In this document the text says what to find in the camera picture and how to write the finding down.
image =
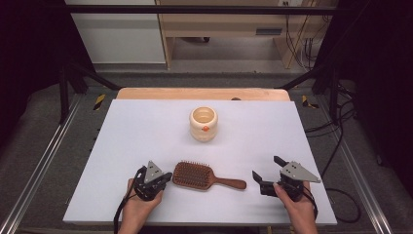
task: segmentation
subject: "white table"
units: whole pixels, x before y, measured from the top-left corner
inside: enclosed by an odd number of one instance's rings
[[[207,143],[189,134],[189,113],[201,105],[213,107],[219,116],[218,135]],[[210,165],[216,176],[243,179],[247,188],[213,185],[199,191],[169,182],[147,224],[288,224],[282,202],[260,195],[252,178],[252,170],[264,180],[280,178],[274,155],[297,161],[319,177],[292,101],[116,99],[63,221],[111,224],[128,178],[142,165],[152,160],[164,172],[173,172],[178,162],[188,160]],[[317,224],[336,224],[323,184],[311,186],[319,207]]]

